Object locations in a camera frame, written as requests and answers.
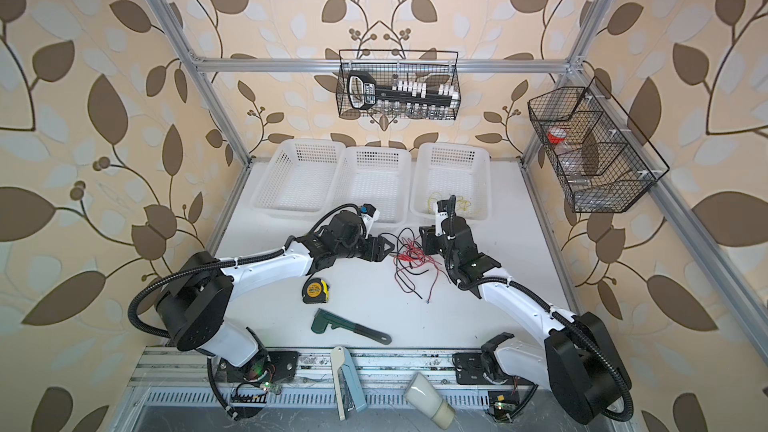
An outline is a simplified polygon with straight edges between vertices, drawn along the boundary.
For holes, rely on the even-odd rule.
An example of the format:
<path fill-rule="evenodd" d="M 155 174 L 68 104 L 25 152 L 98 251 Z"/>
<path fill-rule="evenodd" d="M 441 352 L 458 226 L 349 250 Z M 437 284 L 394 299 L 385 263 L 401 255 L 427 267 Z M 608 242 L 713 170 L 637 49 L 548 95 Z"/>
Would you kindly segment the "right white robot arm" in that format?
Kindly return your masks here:
<path fill-rule="evenodd" d="M 539 344 L 537 363 L 506 358 L 500 345 L 490 352 L 493 380 L 500 373 L 547 387 L 561 408 L 587 425 L 599 415 L 615 422 L 633 418 L 632 381 L 604 322 L 591 312 L 560 308 L 523 285 L 501 262 L 481 252 L 464 218 L 442 213 L 437 223 L 421 226 L 428 256 L 443 259 L 450 281 L 510 316 Z"/>

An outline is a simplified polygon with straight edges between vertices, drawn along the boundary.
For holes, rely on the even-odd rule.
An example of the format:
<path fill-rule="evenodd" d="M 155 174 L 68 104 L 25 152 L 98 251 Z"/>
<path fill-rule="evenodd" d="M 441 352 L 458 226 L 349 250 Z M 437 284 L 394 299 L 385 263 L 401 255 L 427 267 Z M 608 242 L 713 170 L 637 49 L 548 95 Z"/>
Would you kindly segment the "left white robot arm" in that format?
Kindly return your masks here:
<path fill-rule="evenodd" d="M 144 333 L 170 340 L 180 351 L 201 350 L 236 368 L 248 368 L 262 345 L 253 333 L 226 321 L 229 304 L 278 281 L 312 278 L 339 259 L 383 261 L 394 245 L 370 234 L 379 215 L 369 203 L 346 203 L 277 250 L 231 259 L 198 253 L 183 270 L 137 293 L 128 320 Z"/>

